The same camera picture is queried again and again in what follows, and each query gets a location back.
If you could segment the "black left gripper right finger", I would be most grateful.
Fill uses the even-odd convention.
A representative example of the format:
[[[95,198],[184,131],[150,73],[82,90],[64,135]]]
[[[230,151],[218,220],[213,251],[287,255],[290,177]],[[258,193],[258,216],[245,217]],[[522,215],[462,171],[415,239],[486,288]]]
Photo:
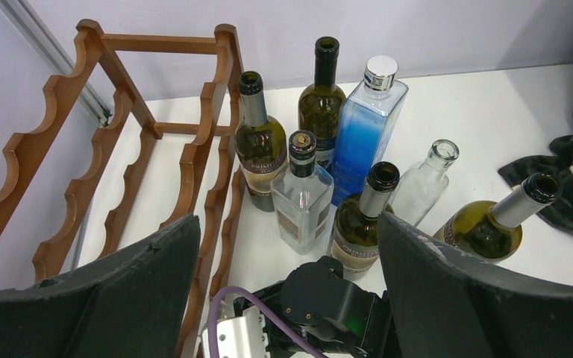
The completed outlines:
[[[483,261],[391,213],[378,244],[386,357],[573,357],[573,286]]]

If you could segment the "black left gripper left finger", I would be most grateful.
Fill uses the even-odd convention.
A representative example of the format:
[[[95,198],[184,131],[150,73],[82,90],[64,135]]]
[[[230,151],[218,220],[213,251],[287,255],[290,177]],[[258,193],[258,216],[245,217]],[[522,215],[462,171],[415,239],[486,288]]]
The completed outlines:
[[[201,228],[185,215],[27,289],[0,291],[0,357],[172,357]]]

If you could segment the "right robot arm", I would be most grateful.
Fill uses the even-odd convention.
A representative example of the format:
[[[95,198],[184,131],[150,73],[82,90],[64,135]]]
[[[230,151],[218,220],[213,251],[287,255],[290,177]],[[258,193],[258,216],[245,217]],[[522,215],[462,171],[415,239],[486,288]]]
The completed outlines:
[[[254,296],[323,354],[400,357],[387,291],[361,289],[329,256],[305,263]]]

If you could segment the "green wine bottle brown label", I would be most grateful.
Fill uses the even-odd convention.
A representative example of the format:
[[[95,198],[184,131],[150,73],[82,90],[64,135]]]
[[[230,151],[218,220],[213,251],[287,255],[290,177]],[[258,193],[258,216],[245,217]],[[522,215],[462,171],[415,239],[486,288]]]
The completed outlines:
[[[389,198],[399,179],[394,164],[377,162],[366,177],[363,191],[346,197],[336,209],[328,255],[342,263],[345,279],[359,280],[378,260],[378,217],[385,211],[393,212]]]

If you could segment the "brown wooden wine rack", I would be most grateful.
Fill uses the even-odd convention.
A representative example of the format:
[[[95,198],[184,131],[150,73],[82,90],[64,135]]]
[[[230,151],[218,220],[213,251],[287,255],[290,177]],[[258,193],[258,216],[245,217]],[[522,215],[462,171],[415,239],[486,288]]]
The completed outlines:
[[[225,282],[231,264],[227,243],[223,258],[214,253],[219,238],[235,239],[242,206],[242,171],[234,163],[234,128],[242,114],[237,29],[220,24],[211,37],[109,34],[97,21],[82,19],[74,43],[75,68],[67,76],[52,75],[43,87],[40,125],[13,134],[3,148],[0,241],[93,70],[101,67],[114,88],[113,115],[92,135],[87,170],[66,187],[66,211],[56,231],[34,251],[34,284],[106,257],[185,215],[197,216],[201,241],[172,356],[197,357],[206,294]],[[122,51],[214,56],[216,71],[202,87],[198,121],[157,121],[120,60]]]

